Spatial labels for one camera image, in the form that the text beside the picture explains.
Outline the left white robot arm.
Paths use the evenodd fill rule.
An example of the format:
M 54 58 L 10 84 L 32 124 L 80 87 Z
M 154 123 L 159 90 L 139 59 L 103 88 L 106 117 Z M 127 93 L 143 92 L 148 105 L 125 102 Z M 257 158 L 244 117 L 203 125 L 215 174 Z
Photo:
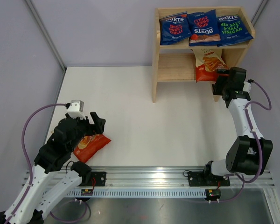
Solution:
M 106 120 L 95 112 L 90 116 L 92 124 L 88 118 L 72 118 L 69 114 L 58 123 L 47 143 L 39 149 L 20 194 L 8 210 L 0 212 L 0 224 L 42 224 L 69 191 L 79 185 L 94 183 L 91 168 L 78 161 L 49 192 L 44 192 L 80 141 L 85 136 L 104 132 Z

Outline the cream orange cassava chips bag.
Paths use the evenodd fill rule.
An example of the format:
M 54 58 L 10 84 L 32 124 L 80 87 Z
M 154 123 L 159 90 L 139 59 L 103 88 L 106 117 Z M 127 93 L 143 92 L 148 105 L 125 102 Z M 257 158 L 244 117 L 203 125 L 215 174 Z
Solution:
M 196 82 L 215 82 L 217 69 L 228 69 L 221 58 L 222 49 L 193 49 L 196 59 Z

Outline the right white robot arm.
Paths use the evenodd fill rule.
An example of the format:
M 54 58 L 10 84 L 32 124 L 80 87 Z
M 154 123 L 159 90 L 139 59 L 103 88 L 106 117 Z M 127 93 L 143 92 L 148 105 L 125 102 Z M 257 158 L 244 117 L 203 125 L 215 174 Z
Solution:
M 253 101 L 250 90 L 254 80 L 246 79 L 246 70 L 238 67 L 217 69 L 218 78 L 213 84 L 213 94 L 222 96 L 229 110 L 237 138 L 227 152 L 226 158 L 210 161 L 203 170 L 203 181 L 213 185 L 219 178 L 237 176 L 243 183 L 252 183 L 263 174 L 273 150 L 271 140 L 264 138 L 252 113 L 252 105 L 269 111 L 272 103 L 264 106 Z

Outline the blue Burts sea salt bag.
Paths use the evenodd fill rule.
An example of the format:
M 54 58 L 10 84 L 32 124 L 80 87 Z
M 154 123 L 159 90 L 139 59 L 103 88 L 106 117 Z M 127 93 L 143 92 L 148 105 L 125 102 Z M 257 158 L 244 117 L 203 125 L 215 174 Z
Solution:
M 238 44 L 253 39 L 253 36 L 237 14 L 217 17 L 217 22 L 221 38 L 218 44 L 219 47 Z

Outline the blue Burts chilli bag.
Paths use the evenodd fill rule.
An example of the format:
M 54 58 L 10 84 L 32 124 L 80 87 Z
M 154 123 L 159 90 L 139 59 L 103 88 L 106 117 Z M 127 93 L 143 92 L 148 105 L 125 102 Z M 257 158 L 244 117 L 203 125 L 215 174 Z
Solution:
M 161 41 L 160 45 L 171 45 L 192 36 L 187 21 L 187 12 L 169 15 L 160 19 Z
M 189 46 L 214 46 L 221 42 L 215 9 L 188 14 L 187 21 L 192 33 Z

